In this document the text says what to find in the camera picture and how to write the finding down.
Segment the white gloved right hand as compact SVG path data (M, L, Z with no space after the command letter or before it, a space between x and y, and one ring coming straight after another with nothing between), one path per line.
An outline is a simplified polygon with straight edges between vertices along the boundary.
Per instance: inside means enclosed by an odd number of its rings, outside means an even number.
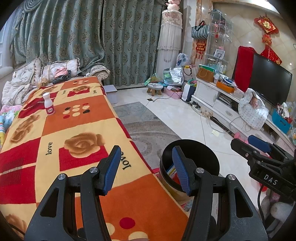
M284 223L292 212L294 204L295 202L293 202L293 204L285 202L275 202L274 204L271 204L269 198L266 196L261 202L261 209L265 219L271 214L273 218Z

